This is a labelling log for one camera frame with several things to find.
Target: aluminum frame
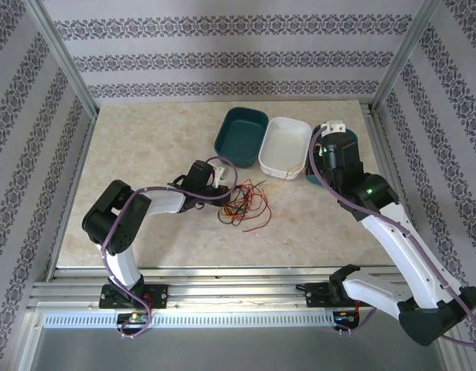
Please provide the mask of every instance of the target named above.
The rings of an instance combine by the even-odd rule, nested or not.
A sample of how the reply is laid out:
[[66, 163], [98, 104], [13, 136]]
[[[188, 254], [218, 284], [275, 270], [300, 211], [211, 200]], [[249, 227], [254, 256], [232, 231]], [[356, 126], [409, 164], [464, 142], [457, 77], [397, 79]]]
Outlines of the aluminum frame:
[[373, 99], [370, 101], [372, 112], [376, 114], [379, 112], [381, 106], [384, 104], [389, 92], [393, 88], [394, 83], [398, 79], [401, 70], [404, 68], [406, 61], [410, 58], [410, 54], [415, 49], [418, 39], [422, 36], [427, 24], [432, 19], [437, 6], [441, 0], [424, 0], [418, 10], [416, 11], [413, 21], [406, 31], [403, 41], [400, 43], [393, 60], [389, 65], [384, 77], [382, 78]]
[[90, 120], [89, 129], [87, 131], [87, 137], [85, 143], [83, 144], [82, 152], [80, 153], [79, 163], [76, 167], [75, 174], [73, 175], [73, 183], [71, 186], [70, 194], [66, 200], [65, 213], [61, 219], [58, 229], [58, 238], [53, 246], [53, 252], [51, 253], [51, 259], [49, 260], [49, 266], [47, 267], [45, 281], [51, 281], [54, 277], [54, 272], [56, 270], [56, 264], [60, 257], [61, 245], [63, 244], [63, 239], [65, 237], [66, 227], [68, 226], [68, 221], [70, 220], [71, 210], [73, 208], [73, 201], [77, 195], [78, 185], [80, 184], [80, 177], [82, 176], [83, 167], [85, 166], [85, 161], [87, 160], [87, 153], [89, 151], [90, 142], [94, 136], [94, 128], [96, 126], [97, 118], [94, 117]]
[[379, 120], [378, 114], [372, 116], [368, 108], [362, 109], [367, 131], [369, 133], [370, 142], [376, 157], [377, 165], [382, 176], [387, 179], [389, 184], [393, 187], [399, 196], [400, 201], [404, 202], [403, 190], [401, 188], [396, 168], [394, 163], [390, 160], [391, 156], [384, 138], [383, 128]]
[[[147, 282], [170, 285], [168, 306], [156, 312], [177, 313], [240, 313], [311, 311], [304, 293], [295, 285], [327, 281], [340, 267], [186, 267], [142, 269]], [[369, 266], [366, 270], [394, 284], [406, 283], [393, 266]], [[32, 365], [45, 317], [52, 313], [116, 313], [100, 310], [100, 288], [107, 283], [101, 268], [58, 269], [51, 282], [37, 282], [27, 305], [19, 343], [15, 347], [10, 369], [27, 370]], [[442, 356], [449, 370], [471, 370], [460, 347], [439, 341]]]
[[73, 87], [73, 90], [75, 90], [75, 94], [79, 97], [83, 107], [89, 114], [89, 117], [91, 119], [97, 118], [99, 107], [97, 106], [89, 87], [85, 84], [85, 81], [83, 81], [77, 65], [74, 63], [63, 39], [61, 39], [58, 30], [54, 26], [54, 22], [49, 17], [42, 0], [23, 0], [23, 4], [26, 7], [27, 12], [32, 16], [32, 19], [39, 31], [42, 33], [42, 36], [47, 41], [51, 52], [53, 52], [56, 61], [65, 73], [66, 78]]

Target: white plastic container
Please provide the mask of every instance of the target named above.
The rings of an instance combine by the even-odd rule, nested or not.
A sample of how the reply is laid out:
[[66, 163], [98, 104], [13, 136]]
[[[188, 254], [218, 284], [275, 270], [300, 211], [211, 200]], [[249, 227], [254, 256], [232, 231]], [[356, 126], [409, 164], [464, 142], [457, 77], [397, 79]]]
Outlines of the white plastic container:
[[262, 171], [281, 179], [295, 179], [305, 167], [311, 135], [312, 129], [306, 122], [273, 118], [260, 147]]

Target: plastic container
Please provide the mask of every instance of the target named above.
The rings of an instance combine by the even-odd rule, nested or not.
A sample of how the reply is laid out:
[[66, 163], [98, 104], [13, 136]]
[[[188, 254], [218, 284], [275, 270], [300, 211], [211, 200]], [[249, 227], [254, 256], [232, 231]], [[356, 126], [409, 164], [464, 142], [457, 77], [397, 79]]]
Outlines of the plastic container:
[[235, 107], [228, 111], [214, 150], [239, 168], [249, 168], [259, 155], [269, 117], [262, 111]]
[[269, 122], [260, 149], [260, 168], [268, 175], [295, 179], [305, 167], [312, 129], [303, 121], [276, 117]]

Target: patterned wallpaper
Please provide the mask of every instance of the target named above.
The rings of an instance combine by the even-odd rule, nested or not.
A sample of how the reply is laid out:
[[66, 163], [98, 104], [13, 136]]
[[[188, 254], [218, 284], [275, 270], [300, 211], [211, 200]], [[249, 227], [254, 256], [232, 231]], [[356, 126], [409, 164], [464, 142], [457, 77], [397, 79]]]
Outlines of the patterned wallpaper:
[[0, 0], [0, 369], [66, 211], [90, 120], [19, 0]]
[[[439, 5], [381, 119], [413, 223], [476, 286], [476, 0]], [[476, 339], [469, 321], [460, 332]], [[467, 353], [476, 369], [476, 349]]]
[[375, 93], [421, 0], [45, 0], [98, 104]]

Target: beige tabletop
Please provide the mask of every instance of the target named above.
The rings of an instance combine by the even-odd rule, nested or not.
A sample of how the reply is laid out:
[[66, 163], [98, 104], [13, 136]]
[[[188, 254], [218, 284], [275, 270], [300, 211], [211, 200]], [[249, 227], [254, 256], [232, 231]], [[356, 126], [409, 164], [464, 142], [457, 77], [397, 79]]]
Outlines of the beige tabletop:
[[[292, 117], [312, 127], [342, 119], [359, 138], [368, 172], [378, 172], [357, 100], [219, 102], [104, 105], [76, 193], [58, 265], [100, 266], [100, 253], [81, 229], [83, 216], [115, 179], [130, 186], [164, 185], [186, 174], [192, 163], [215, 155], [213, 144], [226, 112], [236, 106]], [[224, 184], [233, 181], [230, 172]], [[180, 214], [145, 218], [133, 243], [140, 267], [321, 266], [392, 264], [375, 238], [319, 185], [303, 174], [282, 181], [265, 175], [257, 162], [239, 169], [239, 181], [267, 180], [272, 219], [263, 229], [243, 229], [264, 219], [227, 226], [218, 209], [206, 206]]]

